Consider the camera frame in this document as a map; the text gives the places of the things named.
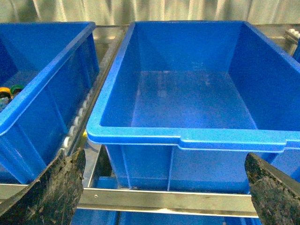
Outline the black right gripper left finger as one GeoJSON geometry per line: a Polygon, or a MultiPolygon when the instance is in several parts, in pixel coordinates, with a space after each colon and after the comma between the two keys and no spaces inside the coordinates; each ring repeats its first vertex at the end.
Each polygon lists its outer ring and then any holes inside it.
{"type": "Polygon", "coordinates": [[[26,188],[0,205],[2,225],[69,225],[83,193],[85,151],[55,159],[26,188]]]}

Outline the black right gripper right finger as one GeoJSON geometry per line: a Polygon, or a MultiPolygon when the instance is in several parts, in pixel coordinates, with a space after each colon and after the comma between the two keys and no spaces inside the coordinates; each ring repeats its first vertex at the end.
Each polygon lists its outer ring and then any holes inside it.
{"type": "Polygon", "coordinates": [[[251,201],[263,225],[300,223],[300,183],[254,153],[244,163],[251,201]]]}

